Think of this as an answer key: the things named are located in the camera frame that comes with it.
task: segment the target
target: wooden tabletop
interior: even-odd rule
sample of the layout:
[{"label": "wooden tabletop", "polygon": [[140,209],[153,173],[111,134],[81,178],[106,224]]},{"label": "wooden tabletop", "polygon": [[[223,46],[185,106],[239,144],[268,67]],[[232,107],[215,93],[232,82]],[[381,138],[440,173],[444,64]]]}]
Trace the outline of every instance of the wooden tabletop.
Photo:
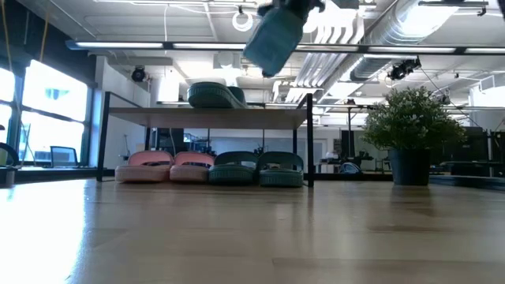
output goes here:
[{"label": "wooden tabletop", "polygon": [[306,110],[111,107],[109,115],[159,128],[297,129]]}]

